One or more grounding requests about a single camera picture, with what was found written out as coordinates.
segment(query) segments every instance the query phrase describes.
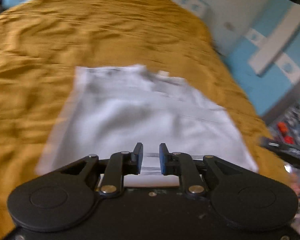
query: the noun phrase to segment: mustard yellow bedspread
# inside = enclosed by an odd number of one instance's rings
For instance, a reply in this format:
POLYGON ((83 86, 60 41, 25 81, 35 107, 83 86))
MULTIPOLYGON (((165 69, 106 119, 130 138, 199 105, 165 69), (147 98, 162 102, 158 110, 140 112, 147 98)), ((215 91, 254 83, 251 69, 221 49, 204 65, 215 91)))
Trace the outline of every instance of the mustard yellow bedspread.
POLYGON ((288 183, 261 149, 264 123, 211 47, 204 23, 169 0, 32 0, 0 15, 0 238, 9 193, 34 167, 72 89, 74 67, 145 64, 181 76, 226 107, 260 167, 288 183))

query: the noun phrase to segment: white towel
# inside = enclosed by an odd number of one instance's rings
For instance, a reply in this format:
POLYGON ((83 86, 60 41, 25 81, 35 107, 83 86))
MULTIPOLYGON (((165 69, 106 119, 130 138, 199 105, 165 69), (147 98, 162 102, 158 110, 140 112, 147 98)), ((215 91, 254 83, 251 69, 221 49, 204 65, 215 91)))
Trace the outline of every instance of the white towel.
POLYGON ((78 67, 74 90, 64 106, 37 166, 53 171, 89 154, 108 159, 142 142, 141 174, 125 186, 176 186, 176 176, 160 175, 159 145, 195 159, 215 155, 251 171, 258 167, 241 134, 221 106, 186 80, 153 74, 143 65, 78 67))

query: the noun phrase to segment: white wall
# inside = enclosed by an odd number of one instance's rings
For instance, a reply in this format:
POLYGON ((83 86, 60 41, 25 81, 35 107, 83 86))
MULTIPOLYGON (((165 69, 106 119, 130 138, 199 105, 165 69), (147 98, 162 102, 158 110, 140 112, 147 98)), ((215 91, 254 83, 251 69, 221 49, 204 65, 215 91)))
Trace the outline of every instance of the white wall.
POLYGON ((231 51, 238 38, 243 35, 262 11, 268 0, 204 0, 211 8, 206 18, 212 36, 222 54, 231 51), (231 23, 234 30, 225 28, 225 23, 231 23))

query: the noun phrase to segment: red object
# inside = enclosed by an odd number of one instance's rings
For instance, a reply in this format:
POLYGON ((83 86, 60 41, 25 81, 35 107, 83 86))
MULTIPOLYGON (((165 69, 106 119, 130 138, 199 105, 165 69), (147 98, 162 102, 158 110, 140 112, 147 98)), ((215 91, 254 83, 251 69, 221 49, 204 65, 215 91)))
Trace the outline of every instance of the red object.
POLYGON ((282 135, 285 135, 288 132, 288 127, 285 122, 279 122, 277 126, 282 135))
POLYGON ((291 137, 291 136, 285 136, 284 138, 284 142, 285 143, 288 143, 288 144, 294 144, 294 140, 293 140, 293 138, 291 137))

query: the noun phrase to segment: screw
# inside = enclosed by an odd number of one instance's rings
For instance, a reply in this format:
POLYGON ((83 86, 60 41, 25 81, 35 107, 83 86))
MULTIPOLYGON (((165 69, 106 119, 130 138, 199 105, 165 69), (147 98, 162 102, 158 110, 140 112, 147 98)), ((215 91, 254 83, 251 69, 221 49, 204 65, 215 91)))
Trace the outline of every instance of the screw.
POLYGON ((106 194, 113 193, 116 190, 117 190, 117 188, 114 185, 104 185, 101 187, 101 191, 106 194))
POLYGON ((15 240, 25 240, 22 235, 16 235, 15 240))
POLYGON ((204 191, 204 187, 200 185, 192 185, 189 187, 189 191, 194 194, 199 194, 204 191))

